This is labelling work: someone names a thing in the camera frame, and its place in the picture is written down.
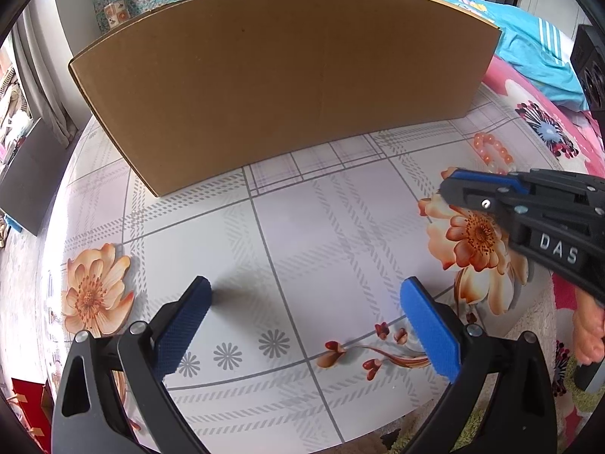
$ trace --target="red flower print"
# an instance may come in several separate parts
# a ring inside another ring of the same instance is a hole
[[[326,343],[326,348],[329,350],[329,352],[323,354],[315,361],[317,366],[320,368],[332,367],[335,365],[338,359],[347,352],[337,341],[328,341]]]
[[[384,341],[389,333],[386,323],[374,324],[374,328],[376,329],[376,335]]]
[[[382,360],[377,358],[373,358],[371,360],[366,360],[363,364],[363,368],[368,371],[366,378],[371,381],[374,377],[376,377],[376,372],[382,366]]]
[[[398,345],[405,345],[408,342],[408,332],[400,328],[394,335],[393,339]]]

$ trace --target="white stripe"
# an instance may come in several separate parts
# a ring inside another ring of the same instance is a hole
[[[552,52],[551,48],[551,26],[547,21],[544,21],[546,24],[546,45],[548,46],[548,51]]]
[[[546,48],[544,47],[544,31],[542,30],[542,19],[538,18],[538,20],[540,21],[540,42],[542,43],[542,50],[546,51]]]
[[[557,29],[555,29],[555,27],[552,27],[552,40],[555,46],[555,62],[557,64],[559,64],[559,60],[557,59],[559,57],[559,45],[557,43],[557,34],[559,33],[559,31]]]

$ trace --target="pink bedsheet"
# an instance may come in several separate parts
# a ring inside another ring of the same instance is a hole
[[[483,83],[517,111],[528,127],[548,146],[564,170],[605,177],[605,155],[597,138],[598,127],[594,123],[576,126],[527,79],[496,56],[491,60]],[[557,308],[557,346],[552,350],[555,353],[552,392],[557,409],[565,417],[565,436],[569,443],[591,412],[577,408],[563,383],[571,357],[572,314],[577,307],[574,287],[556,275],[553,276],[553,284]]]

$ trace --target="screw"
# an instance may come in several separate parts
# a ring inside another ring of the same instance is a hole
[[[525,333],[523,333],[523,339],[528,343],[535,343],[536,341],[538,341],[536,335],[534,335],[531,331],[526,331]]]
[[[467,333],[470,336],[477,338],[477,336],[481,336],[483,334],[483,329],[481,326],[479,326],[479,324],[469,324],[467,326]]]
[[[88,331],[82,330],[76,333],[76,341],[78,343],[84,343],[88,339]]]
[[[130,333],[132,335],[140,335],[147,328],[147,323],[145,321],[137,321],[136,323],[132,323],[130,325]]]

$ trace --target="blue gripper pad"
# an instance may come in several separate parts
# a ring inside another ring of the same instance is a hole
[[[401,284],[400,299],[435,371],[454,382],[461,369],[460,343],[445,325],[432,297],[416,277],[411,277]]]
[[[213,290],[204,277],[197,277],[187,289],[189,297],[161,338],[155,343],[155,378],[161,382],[165,375],[177,371],[181,359],[213,302]]]
[[[451,176],[452,179],[461,179],[477,183],[493,183],[507,186],[521,194],[529,194],[529,189],[523,186],[519,179],[511,175],[481,173],[478,171],[467,171],[466,169],[457,169]]]

